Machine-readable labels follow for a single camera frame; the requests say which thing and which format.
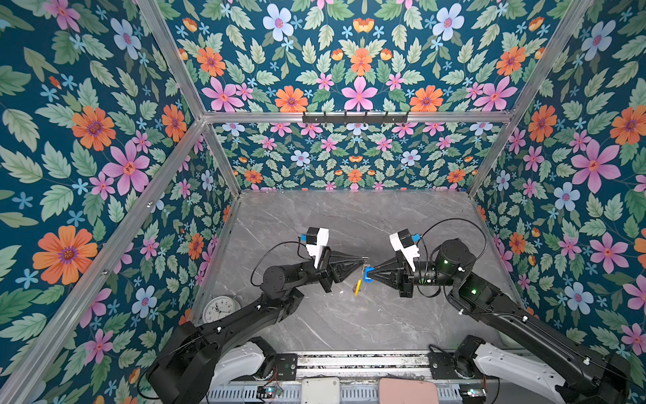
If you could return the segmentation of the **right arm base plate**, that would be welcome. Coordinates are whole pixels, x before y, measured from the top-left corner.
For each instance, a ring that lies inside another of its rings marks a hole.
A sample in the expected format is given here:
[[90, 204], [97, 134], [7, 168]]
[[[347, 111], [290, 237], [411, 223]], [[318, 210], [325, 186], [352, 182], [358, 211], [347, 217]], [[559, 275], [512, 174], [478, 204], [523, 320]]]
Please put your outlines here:
[[433, 379], [470, 379], [473, 376], [468, 362], [460, 355], [433, 351], [428, 353], [427, 358]]

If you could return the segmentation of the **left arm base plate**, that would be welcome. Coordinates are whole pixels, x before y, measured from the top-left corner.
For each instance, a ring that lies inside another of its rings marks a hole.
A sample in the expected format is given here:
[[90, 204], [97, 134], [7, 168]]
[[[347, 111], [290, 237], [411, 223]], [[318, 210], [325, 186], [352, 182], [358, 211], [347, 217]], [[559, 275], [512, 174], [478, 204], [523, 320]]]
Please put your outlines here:
[[258, 371], [252, 376], [255, 380], [295, 380], [299, 356], [295, 353], [277, 353], [262, 362]]

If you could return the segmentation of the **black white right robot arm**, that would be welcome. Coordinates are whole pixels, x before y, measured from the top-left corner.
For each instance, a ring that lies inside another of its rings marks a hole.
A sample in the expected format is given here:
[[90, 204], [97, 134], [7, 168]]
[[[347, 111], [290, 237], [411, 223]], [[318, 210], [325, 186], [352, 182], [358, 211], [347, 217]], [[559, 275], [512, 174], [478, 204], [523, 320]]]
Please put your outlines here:
[[410, 297], [417, 286], [436, 286], [459, 314], [494, 328], [531, 353], [506, 353], [469, 335], [450, 360], [457, 375], [507, 380], [554, 403], [624, 403], [629, 398], [630, 363], [619, 355], [599, 353], [576, 343], [518, 306], [510, 296], [473, 271], [477, 259], [458, 238], [420, 261], [399, 248], [395, 257], [365, 271]]

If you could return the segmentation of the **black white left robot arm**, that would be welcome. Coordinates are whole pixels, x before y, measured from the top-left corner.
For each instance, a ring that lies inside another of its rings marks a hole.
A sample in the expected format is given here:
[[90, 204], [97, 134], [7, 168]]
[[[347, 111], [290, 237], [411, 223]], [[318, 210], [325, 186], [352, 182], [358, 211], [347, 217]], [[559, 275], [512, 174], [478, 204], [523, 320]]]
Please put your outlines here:
[[200, 326], [186, 322], [173, 331], [146, 371], [157, 399], [163, 403], [201, 402], [225, 354], [298, 309], [304, 299], [299, 287], [319, 284], [329, 293], [333, 284], [343, 282], [363, 266], [362, 257], [324, 247], [318, 264], [311, 259], [267, 268], [261, 294], [254, 302], [220, 320]]

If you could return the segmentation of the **yellow capped key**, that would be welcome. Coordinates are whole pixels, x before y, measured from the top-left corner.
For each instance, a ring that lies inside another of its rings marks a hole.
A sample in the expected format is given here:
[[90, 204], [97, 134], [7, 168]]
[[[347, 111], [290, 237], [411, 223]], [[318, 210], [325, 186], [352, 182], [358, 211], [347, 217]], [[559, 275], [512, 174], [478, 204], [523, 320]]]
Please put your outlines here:
[[362, 285], [362, 281], [363, 281], [362, 279], [359, 279], [359, 280], [358, 280], [358, 283], [356, 284], [356, 286], [355, 286], [355, 288], [354, 288], [354, 295], [355, 295], [355, 296], [358, 296], [358, 294], [359, 294], [359, 292], [360, 292], [361, 285]]

